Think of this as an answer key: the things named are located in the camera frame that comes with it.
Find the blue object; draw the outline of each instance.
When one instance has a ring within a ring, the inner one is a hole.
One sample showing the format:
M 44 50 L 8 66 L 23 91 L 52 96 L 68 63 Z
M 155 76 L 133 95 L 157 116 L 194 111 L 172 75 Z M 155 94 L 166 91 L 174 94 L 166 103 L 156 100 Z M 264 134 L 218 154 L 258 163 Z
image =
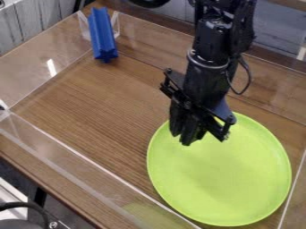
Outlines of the blue object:
M 113 38 L 107 7 L 91 9 L 88 25 L 93 57 L 95 59 L 101 59 L 104 63 L 108 63 L 111 59 L 119 57 L 119 50 Z

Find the lime green plate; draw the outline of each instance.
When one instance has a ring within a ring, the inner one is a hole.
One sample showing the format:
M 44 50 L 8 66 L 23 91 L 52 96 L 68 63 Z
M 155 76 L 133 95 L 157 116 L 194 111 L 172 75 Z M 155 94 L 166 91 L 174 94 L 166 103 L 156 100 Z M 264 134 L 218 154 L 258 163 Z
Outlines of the lime green plate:
M 228 140 L 210 134 L 184 147 L 166 123 L 152 136 L 147 166 L 152 185 L 170 206 L 219 226 L 248 225 L 284 201 L 291 170 L 278 139 L 256 121 L 235 114 Z

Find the green plate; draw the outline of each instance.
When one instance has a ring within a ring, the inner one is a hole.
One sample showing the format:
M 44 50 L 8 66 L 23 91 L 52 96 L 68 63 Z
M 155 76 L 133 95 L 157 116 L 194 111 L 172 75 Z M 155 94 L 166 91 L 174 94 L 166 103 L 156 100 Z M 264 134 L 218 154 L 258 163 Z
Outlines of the green plate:
M 290 162 L 276 137 L 256 121 L 235 116 L 223 143 L 207 134 L 184 147 L 166 123 L 148 147 L 148 174 L 160 196 L 178 212 L 208 225 L 248 225 L 288 195 Z

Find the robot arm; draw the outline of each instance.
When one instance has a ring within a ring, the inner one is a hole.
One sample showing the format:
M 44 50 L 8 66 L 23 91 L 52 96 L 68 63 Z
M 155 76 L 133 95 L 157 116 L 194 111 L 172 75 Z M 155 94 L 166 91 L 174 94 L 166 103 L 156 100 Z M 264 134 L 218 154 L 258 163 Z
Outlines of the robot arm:
M 155 1 L 132 2 L 151 4 Z M 186 146 L 200 140 L 207 131 L 219 141 L 226 140 L 236 122 L 224 96 L 230 89 L 243 94 L 251 83 L 242 52 L 250 48 L 255 38 L 254 11 L 255 0 L 195 1 L 196 36 L 187 52 L 187 72 L 182 75 L 167 69 L 160 88 L 171 98 L 170 131 L 174 136 L 180 135 Z M 248 75 L 240 92 L 232 88 L 238 64 Z

